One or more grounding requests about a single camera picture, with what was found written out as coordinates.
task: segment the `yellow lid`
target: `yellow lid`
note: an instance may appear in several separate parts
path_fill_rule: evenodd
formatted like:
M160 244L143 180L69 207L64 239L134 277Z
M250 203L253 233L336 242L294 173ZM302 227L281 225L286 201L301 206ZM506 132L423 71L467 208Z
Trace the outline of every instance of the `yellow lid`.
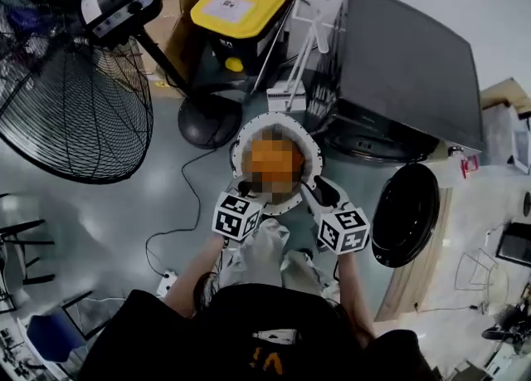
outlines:
M240 58L235 58L234 56L229 56L225 61L225 67L234 72L242 72L243 64L241 63Z
M260 34L285 0L199 0L192 20L224 36L244 39Z

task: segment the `black shirt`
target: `black shirt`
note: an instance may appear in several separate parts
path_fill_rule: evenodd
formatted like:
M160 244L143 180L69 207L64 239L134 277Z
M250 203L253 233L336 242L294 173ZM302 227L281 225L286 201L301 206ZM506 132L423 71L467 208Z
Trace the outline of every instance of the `black shirt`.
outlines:
M190 320L133 291L96 340L79 380L223 375L433 379L413 332L392 331L361 350L348 320L321 297L245 284L219 290Z

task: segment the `fan base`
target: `fan base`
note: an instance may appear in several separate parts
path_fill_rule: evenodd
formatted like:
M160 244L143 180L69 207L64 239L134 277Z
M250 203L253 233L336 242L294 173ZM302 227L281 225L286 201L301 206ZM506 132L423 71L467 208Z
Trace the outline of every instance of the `fan base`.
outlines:
M241 117L241 104L219 95L206 95L183 102L178 126L189 144L200 149L215 149L237 133Z

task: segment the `label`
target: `label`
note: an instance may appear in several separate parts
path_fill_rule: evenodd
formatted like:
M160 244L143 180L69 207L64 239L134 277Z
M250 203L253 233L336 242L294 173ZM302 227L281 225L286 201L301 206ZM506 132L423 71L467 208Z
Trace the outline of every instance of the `label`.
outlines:
M223 46L228 47L229 49L232 49L232 43L228 42L227 40L219 39L219 42L220 42Z
M252 336L276 344L293 344L297 335L296 330L258 331Z
M248 0L211 0L202 12L205 15L237 24L253 6L254 3Z
M87 24L100 17L101 9L98 0L81 0L81 13Z

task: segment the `power strip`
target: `power strip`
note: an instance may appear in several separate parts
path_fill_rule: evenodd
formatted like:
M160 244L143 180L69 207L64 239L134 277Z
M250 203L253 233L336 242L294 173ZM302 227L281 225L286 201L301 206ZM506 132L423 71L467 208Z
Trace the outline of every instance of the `power strip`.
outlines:
M165 297L176 280L177 273L175 273L174 271L165 271L163 279L160 281L160 284L158 284L157 296Z

